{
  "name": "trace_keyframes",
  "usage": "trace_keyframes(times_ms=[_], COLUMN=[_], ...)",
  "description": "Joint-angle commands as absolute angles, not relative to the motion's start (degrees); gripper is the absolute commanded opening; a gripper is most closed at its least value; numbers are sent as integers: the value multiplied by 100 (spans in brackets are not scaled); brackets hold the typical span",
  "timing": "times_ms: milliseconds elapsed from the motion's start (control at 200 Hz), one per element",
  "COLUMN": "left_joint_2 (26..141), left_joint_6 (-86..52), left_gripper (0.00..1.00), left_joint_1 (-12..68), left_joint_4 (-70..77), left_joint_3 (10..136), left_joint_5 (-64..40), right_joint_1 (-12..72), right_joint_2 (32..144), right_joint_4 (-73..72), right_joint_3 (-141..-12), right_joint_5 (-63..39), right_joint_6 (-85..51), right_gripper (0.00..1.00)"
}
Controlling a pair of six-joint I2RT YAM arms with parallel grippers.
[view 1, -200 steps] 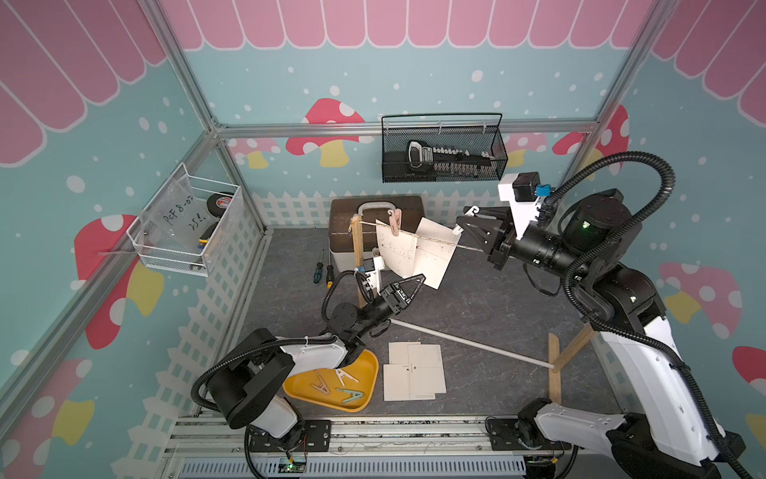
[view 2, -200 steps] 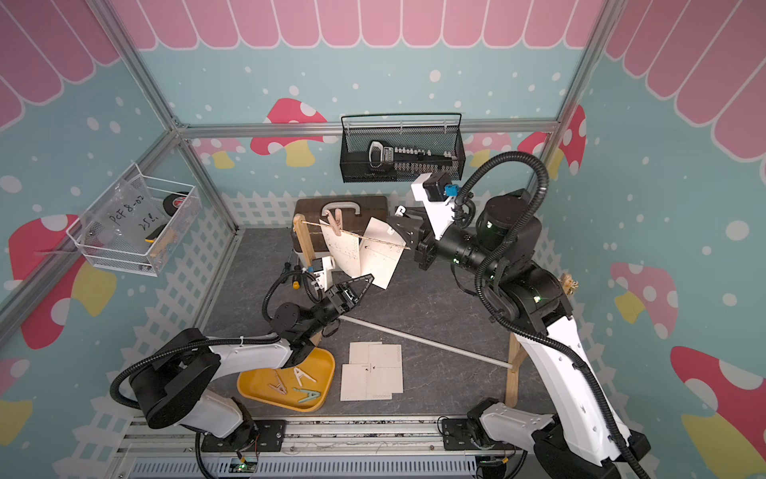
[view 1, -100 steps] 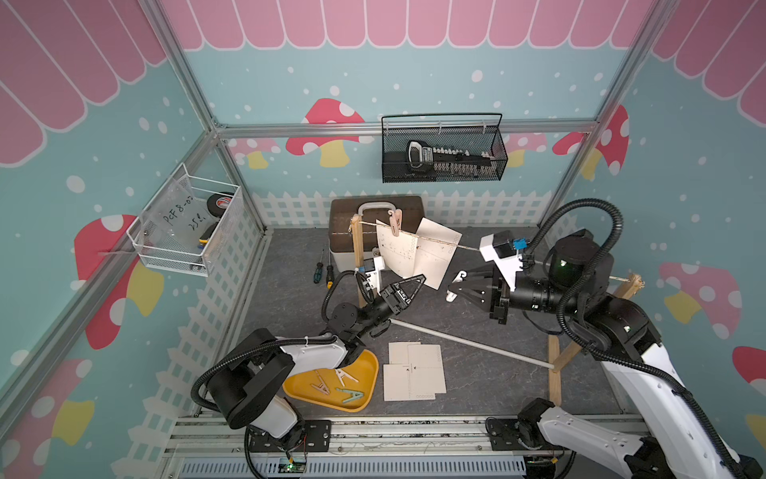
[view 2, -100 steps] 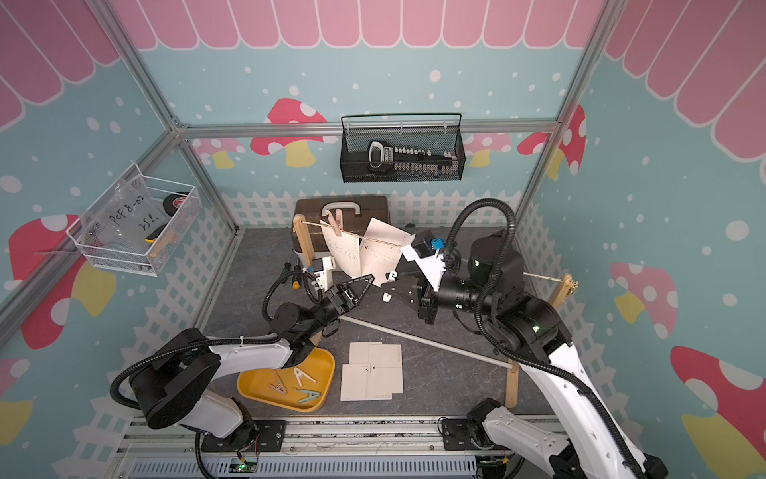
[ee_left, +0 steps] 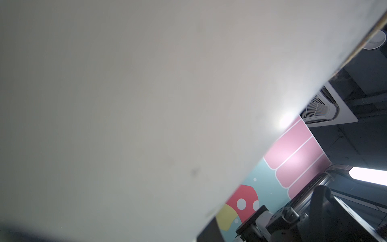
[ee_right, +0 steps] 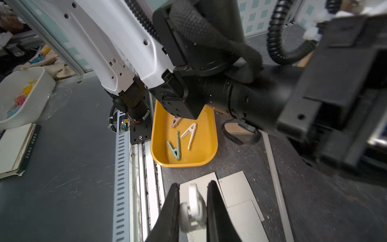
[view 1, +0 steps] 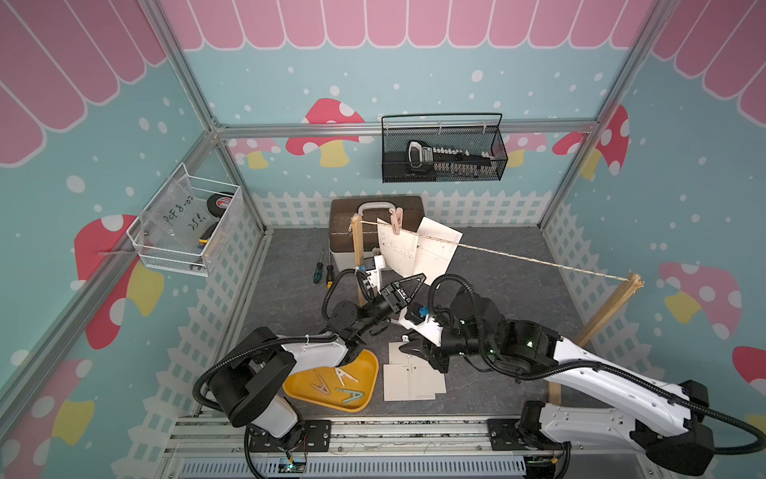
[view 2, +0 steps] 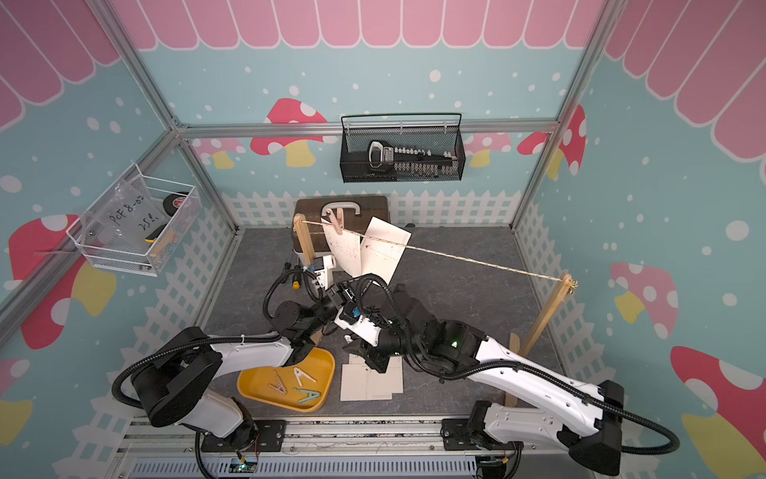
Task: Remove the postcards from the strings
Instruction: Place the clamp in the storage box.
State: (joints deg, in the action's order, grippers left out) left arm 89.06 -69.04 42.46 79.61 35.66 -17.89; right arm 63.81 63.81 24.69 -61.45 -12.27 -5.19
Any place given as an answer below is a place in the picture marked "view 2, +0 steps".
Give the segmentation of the postcard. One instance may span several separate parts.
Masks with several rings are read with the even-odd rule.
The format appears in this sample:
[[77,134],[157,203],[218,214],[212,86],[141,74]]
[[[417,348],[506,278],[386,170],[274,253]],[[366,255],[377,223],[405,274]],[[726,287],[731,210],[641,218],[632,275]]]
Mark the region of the postcard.
[[363,364],[343,364],[340,383],[341,401],[388,400],[385,377]]
[[394,394],[403,392],[402,358],[395,356],[389,360],[385,373],[369,370],[367,374],[367,393],[372,399],[391,399]]
[[361,242],[361,273],[373,273],[391,283],[410,238],[411,233],[373,218]]
[[339,234],[330,225],[323,226],[323,231],[335,263],[351,277],[362,275],[360,237],[348,232]]

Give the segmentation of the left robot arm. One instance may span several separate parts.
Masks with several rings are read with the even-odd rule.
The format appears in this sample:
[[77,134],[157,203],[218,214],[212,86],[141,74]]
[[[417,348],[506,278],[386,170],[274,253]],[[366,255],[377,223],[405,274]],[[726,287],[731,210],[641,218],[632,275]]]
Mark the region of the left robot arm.
[[113,397],[143,410],[151,425],[180,424],[243,451],[259,438],[247,408],[209,386],[214,379],[259,367],[298,365],[316,347],[311,337],[335,320],[338,287],[322,283],[324,293],[305,307],[285,301],[270,317],[267,335],[212,336],[187,327],[157,352],[128,366],[112,384]]

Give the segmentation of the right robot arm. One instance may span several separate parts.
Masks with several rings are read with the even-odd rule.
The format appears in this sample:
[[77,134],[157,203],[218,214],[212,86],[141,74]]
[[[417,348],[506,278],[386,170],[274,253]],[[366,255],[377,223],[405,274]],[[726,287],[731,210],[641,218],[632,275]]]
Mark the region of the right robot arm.
[[335,322],[350,331],[347,350],[383,372],[393,356],[442,382],[469,379],[516,396],[552,416],[553,439],[576,463],[603,475],[620,473],[626,454],[658,456],[680,447],[670,429],[624,409],[624,389],[605,380],[576,381],[544,368],[484,331],[438,321],[403,287],[377,275],[335,285]]

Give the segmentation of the green clothespin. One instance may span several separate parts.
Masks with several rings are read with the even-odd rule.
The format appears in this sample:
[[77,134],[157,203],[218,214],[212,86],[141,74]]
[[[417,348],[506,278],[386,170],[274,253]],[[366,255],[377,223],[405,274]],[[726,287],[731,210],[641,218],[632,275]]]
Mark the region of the green clothespin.
[[298,404],[319,400],[322,397],[322,392],[318,390],[295,388],[293,391],[299,395],[299,399],[297,399]]

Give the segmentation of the pink clothespin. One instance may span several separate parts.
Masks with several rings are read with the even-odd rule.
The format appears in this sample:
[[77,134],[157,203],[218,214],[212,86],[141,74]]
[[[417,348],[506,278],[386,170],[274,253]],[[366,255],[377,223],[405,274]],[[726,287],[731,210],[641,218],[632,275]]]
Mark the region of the pink clothespin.
[[273,369],[273,375],[274,375],[274,381],[270,382],[267,386],[273,390],[275,393],[285,396],[287,395],[287,389],[285,387],[284,382],[282,381],[279,372],[276,369]]
[[328,207],[324,210],[324,214],[335,233],[342,236],[344,232],[344,210],[341,207]]

